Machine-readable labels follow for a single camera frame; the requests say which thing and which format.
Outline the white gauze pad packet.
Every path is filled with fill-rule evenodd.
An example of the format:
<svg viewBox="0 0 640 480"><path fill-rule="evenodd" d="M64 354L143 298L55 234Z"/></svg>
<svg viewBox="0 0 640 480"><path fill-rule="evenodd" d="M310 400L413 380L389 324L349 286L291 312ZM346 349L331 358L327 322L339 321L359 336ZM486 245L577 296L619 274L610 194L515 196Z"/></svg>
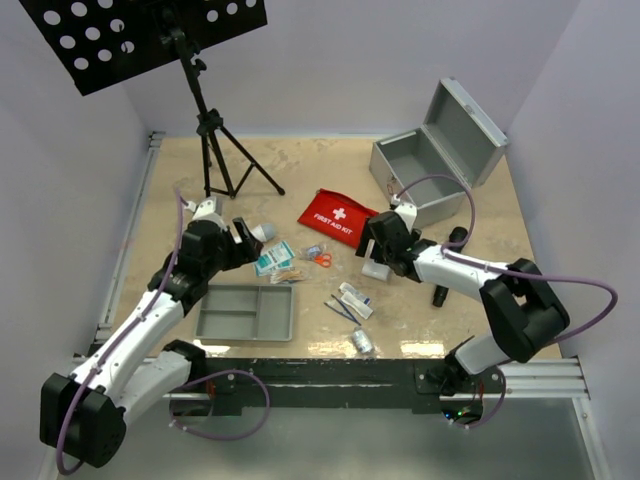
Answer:
<svg viewBox="0 0 640 480"><path fill-rule="evenodd" d="M374 244L370 243L365 251L364 263L361 269L361 274L381 282L387 282L389 280L391 269L384 264L376 263L373 259Z"/></svg>

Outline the red first aid pouch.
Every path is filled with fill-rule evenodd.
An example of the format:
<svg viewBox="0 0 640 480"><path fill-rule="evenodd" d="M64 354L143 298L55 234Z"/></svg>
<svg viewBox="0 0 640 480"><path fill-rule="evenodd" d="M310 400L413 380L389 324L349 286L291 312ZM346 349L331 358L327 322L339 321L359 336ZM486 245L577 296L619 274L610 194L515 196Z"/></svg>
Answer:
<svg viewBox="0 0 640 480"><path fill-rule="evenodd" d="M319 189L298 222L357 249L366 221L377 214L347 195Z"/></svg>

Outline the orange handled scissors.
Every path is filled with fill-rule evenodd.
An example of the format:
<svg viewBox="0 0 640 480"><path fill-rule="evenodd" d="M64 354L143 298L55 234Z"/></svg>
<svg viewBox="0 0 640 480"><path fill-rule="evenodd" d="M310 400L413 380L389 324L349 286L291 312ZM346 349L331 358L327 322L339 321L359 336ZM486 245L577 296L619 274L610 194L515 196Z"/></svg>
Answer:
<svg viewBox="0 0 640 480"><path fill-rule="evenodd" d="M316 256L306 255L302 256L301 259L307 262L313 262L323 268L329 268L332 265L332 255L329 253L322 253Z"/></svg>

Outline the teal gauze dressing packet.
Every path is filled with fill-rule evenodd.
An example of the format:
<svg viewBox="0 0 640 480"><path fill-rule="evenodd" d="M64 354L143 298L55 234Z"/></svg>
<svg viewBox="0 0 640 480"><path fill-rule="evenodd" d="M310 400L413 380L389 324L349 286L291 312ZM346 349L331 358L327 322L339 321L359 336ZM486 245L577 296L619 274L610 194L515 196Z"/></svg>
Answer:
<svg viewBox="0 0 640 480"><path fill-rule="evenodd" d="M286 260L292 260L294 257L295 253L289 244L286 241L280 241L264 251L255 262L258 262L261 266L270 266Z"/></svg>

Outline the cotton swabs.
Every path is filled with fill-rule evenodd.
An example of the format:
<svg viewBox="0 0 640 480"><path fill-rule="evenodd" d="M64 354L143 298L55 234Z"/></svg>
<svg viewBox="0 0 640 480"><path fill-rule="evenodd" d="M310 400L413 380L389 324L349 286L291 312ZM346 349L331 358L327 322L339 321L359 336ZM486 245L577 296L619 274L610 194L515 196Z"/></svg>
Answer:
<svg viewBox="0 0 640 480"><path fill-rule="evenodd" d="M277 270L269 276L269 283L278 284L295 284L307 279L307 274L300 269L291 268L288 270Z"/></svg>

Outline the grey compartment tray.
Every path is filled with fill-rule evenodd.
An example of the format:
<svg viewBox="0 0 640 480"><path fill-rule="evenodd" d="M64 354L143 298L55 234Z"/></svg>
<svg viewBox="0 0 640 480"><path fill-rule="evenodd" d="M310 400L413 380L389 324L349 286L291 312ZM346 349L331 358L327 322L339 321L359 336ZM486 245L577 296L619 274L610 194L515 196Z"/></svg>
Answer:
<svg viewBox="0 0 640 480"><path fill-rule="evenodd" d="M194 337L201 342L288 342L293 337L292 285L212 284L200 304Z"/></svg>

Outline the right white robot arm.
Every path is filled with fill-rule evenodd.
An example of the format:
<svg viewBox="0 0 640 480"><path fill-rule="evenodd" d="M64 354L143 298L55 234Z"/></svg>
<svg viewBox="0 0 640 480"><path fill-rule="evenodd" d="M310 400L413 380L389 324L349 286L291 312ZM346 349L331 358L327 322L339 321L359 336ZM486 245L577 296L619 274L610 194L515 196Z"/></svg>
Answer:
<svg viewBox="0 0 640 480"><path fill-rule="evenodd" d="M431 375L440 393L469 392L481 374L508 361L528 362L570 324L570 317L536 264L484 263L444 250L410 230L393 210L367 219L356 255L371 249L374 263L398 277L455 290L483 305L489 332L451 350Z"/></svg>

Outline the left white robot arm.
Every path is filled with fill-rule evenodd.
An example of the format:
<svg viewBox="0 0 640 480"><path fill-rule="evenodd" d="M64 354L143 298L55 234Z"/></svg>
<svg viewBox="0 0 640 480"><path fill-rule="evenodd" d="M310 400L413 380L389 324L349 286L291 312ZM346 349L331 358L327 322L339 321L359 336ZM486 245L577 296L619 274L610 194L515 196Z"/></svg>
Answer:
<svg viewBox="0 0 640 480"><path fill-rule="evenodd" d="M241 217L230 226L204 216L179 224L174 249L152 276L120 328L71 373L52 374L40 393L40 440L56 451L58 471L100 468L123 443L128 426L164 394L200 390L207 380L205 352L185 341L167 344L149 366L145 358L205 296L222 271L256 261L262 243Z"/></svg>

